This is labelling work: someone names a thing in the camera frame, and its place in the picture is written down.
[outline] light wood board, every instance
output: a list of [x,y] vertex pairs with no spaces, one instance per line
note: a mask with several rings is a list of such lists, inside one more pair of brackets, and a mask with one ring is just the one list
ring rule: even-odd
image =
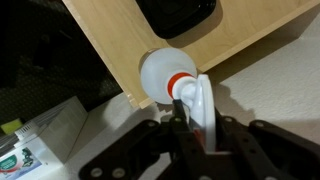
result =
[[140,85],[139,63],[150,49],[176,47],[207,71],[320,0],[218,0],[213,14],[186,33],[157,37],[135,0],[63,0],[132,106],[152,103]]

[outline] plastic bottle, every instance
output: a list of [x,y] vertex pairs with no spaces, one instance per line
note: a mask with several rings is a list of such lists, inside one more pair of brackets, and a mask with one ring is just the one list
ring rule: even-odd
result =
[[191,128],[203,137],[206,152],[214,152],[215,112],[208,76],[197,77],[192,59],[179,49],[157,49],[145,58],[140,74],[144,91],[161,104],[181,99],[190,109]]

